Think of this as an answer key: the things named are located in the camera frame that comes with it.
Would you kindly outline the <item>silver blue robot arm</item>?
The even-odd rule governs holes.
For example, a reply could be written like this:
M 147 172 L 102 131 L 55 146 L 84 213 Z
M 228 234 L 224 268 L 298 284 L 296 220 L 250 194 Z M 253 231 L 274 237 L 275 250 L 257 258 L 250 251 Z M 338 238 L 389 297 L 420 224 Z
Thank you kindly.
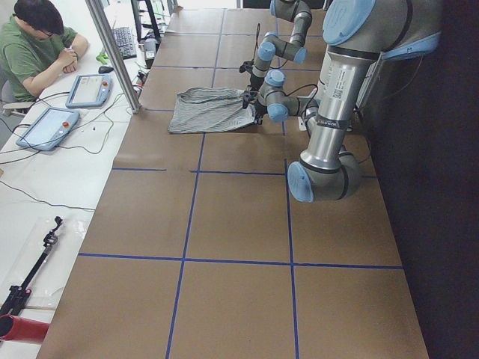
M 403 60 L 432 52 L 440 37 L 440 1 L 334 1 L 323 20 L 327 49 L 318 92 L 294 97 L 284 92 L 284 74 L 272 59 L 302 63 L 312 14 L 304 1 L 272 1 L 273 16 L 293 23 L 288 41 L 269 32 L 255 57 L 241 66 L 250 75 L 243 105 L 253 105 L 257 118 L 274 122 L 301 117 L 308 147 L 287 170 L 291 194 L 301 202 L 340 200 L 361 183 L 354 155 L 343 145 L 362 83 L 378 60 Z
M 274 31 L 266 32 L 261 43 L 256 42 L 254 56 L 245 61 L 239 69 L 240 73 L 250 75 L 249 90 L 258 91 L 266 74 L 271 68 L 273 58 L 302 64 L 307 55 L 305 41 L 312 23 L 312 13 L 305 1 L 274 0 L 270 2 L 269 11 L 272 16 L 293 24 L 292 34 L 288 41 L 283 40 Z

